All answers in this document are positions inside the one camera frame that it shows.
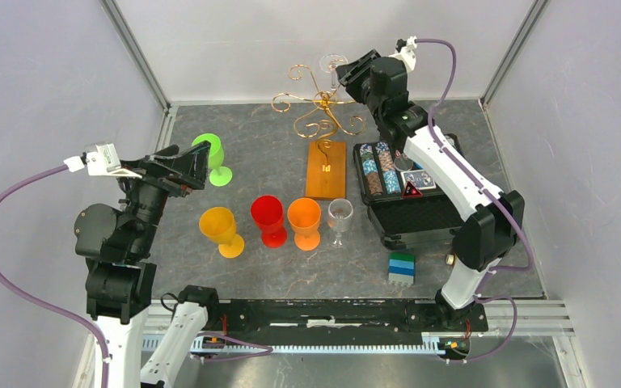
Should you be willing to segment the clear wine glass back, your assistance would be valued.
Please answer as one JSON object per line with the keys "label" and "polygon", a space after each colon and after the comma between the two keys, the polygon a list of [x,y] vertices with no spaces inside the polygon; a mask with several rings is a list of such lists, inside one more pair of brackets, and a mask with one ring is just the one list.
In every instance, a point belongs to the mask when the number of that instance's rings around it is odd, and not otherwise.
{"label": "clear wine glass back", "polygon": [[347,63],[346,57],[338,53],[327,54],[319,60],[321,70],[330,75],[332,91],[336,91],[340,86],[337,68]]}

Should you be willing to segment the clear wine glass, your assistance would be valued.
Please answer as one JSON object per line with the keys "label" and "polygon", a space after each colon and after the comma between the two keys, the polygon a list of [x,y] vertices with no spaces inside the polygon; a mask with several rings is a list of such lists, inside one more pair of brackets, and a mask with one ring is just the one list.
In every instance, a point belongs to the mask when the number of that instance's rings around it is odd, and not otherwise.
{"label": "clear wine glass", "polygon": [[345,198],[334,199],[327,207],[327,224],[334,232],[332,245],[342,247],[343,235],[349,230],[353,216],[353,205]]}
{"label": "clear wine glass", "polygon": [[337,68],[347,63],[346,57],[338,53],[327,54],[319,60],[321,70],[330,75],[332,91],[336,91],[340,86]]}

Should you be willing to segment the green wine glass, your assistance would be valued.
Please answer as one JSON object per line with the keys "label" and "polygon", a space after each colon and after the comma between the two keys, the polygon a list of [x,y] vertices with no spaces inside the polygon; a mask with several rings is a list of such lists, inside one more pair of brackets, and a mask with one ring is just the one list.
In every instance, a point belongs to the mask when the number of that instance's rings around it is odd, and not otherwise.
{"label": "green wine glass", "polygon": [[214,133],[203,133],[192,140],[192,146],[196,146],[203,141],[210,144],[208,168],[209,182],[216,187],[226,186],[233,178],[233,172],[229,167],[223,165],[225,151],[220,137]]}

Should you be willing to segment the yellow wine glass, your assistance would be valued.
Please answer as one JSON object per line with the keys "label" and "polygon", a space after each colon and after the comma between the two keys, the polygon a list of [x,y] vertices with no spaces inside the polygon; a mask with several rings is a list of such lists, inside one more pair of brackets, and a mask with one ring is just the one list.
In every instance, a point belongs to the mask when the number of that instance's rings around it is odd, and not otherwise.
{"label": "yellow wine glass", "polygon": [[234,214],[228,208],[213,207],[203,212],[199,230],[218,245],[218,252],[224,258],[233,259],[243,253],[245,242],[238,234]]}

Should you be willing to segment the red wine glass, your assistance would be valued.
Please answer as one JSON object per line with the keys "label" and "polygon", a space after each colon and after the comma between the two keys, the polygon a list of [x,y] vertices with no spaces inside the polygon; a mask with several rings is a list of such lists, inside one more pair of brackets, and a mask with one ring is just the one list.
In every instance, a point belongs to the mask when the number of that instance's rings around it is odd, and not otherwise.
{"label": "red wine glass", "polygon": [[284,227],[283,206],[275,196],[264,195],[254,200],[250,213],[260,229],[261,241],[266,247],[275,249],[285,244],[287,232]]}

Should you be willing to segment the orange wine glass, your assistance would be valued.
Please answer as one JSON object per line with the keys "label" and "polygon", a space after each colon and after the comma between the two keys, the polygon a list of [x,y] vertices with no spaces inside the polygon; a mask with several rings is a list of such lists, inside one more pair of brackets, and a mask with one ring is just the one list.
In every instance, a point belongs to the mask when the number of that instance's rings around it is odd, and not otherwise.
{"label": "orange wine glass", "polygon": [[310,198],[293,201],[287,210],[289,224],[294,231],[294,243],[302,251],[312,251],[320,243],[319,224],[322,217],[320,205]]}

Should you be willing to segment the clear wine glass front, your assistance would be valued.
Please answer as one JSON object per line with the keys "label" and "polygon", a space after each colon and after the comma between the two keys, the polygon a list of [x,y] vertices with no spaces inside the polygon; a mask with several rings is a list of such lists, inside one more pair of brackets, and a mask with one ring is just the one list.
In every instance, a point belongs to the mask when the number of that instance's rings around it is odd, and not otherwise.
{"label": "clear wine glass front", "polygon": [[353,205],[345,198],[334,199],[327,207],[327,224],[334,232],[332,245],[342,247],[343,235],[349,230],[353,216]]}

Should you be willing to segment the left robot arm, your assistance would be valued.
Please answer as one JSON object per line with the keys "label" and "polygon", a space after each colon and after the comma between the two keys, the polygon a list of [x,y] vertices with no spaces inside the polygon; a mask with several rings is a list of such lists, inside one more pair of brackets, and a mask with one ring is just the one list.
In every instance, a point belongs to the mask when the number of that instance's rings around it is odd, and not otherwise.
{"label": "left robot arm", "polygon": [[216,327],[222,308],[216,289],[188,285],[177,296],[166,333],[142,359],[144,328],[157,267],[150,250],[167,201],[205,186],[210,143],[186,150],[170,145],[136,160],[123,160],[110,142],[69,158],[71,171],[118,181],[118,208],[94,204],[74,223],[75,251],[87,262],[87,313],[100,329],[95,385],[172,387],[198,333]]}

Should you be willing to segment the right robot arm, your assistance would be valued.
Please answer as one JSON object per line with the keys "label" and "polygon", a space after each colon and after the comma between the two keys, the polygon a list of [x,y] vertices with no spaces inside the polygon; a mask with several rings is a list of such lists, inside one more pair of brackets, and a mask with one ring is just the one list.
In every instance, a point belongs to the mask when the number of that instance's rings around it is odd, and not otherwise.
{"label": "right robot arm", "polygon": [[429,173],[463,221],[452,241],[458,260],[434,309],[437,324],[454,330],[467,320],[485,277],[503,268],[501,259],[517,242],[527,242],[524,198],[486,180],[446,140],[433,111],[410,100],[404,60],[372,50],[336,73],[348,95],[369,109],[381,137]]}

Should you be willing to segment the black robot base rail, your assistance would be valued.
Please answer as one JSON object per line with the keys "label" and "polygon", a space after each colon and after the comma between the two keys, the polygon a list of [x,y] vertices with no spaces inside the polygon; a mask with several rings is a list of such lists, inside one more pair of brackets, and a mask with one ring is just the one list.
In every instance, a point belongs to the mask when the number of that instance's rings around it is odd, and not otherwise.
{"label": "black robot base rail", "polygon": [[416,345],[424,333],[462,336],[489,325],[479,304],[453,314],[411,298],[230,299],[205,328],[254,344],[333,346]]}

